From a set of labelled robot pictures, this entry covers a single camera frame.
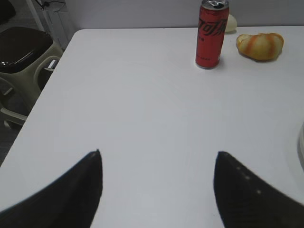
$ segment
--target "egg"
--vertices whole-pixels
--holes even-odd
[[[237,20],[229,14],[225,32],[232,32],[238,26]]]

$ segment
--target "table surface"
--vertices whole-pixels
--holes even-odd
[[[240,34],[280,33],[276,61],[241,56]],[[0,168],[0,209],[47,186],[89,151],[103,157],[93,228],[223,227],[217,152],[304,203],[304,27],[237,28],[220,64],[194,63],[197,28],[77,32]]]

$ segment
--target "coca-cola zero can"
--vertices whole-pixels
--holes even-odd
[[[202,68],[214,68],[219,63],[222,50],[229,15],[229,2],[203,0],[199,10],[195,62]]]

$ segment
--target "red can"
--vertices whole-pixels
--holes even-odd
[[[214,68],[224,41],[229,2],[203,0],[199,9],[199,30],[195,62],[202,68]]]

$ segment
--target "can lid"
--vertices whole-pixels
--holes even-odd
[[[201,6],[208,10],[224,10],[229,7],[227,0],[203,0]]]

